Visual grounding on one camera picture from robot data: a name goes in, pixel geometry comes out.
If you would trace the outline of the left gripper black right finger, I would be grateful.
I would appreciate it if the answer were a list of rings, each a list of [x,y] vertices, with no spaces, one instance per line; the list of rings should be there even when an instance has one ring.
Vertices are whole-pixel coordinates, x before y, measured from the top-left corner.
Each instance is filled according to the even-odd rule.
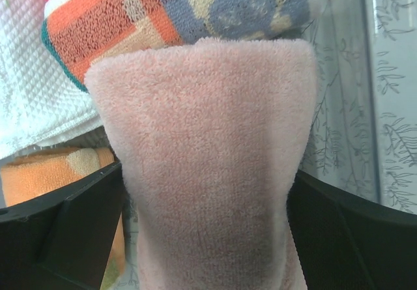
[[[308,289],[416,288],[416,215],[303,171],[289,192],[287,212]]]

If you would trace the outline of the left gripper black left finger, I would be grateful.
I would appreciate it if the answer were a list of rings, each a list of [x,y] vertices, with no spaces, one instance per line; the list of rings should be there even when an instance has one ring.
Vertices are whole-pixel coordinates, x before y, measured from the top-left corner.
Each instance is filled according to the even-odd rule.
[[[120,163],[1,209],[2,289],[99,289],[123,206]]]

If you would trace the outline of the rabbit print towel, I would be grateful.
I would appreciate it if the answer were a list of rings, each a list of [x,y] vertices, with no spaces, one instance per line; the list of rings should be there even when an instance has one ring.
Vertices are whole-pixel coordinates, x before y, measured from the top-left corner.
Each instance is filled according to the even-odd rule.
[[[41,37],[69,80],[105,57],[201,38],[272,39],[313,19],[318,0],[48,0]]]

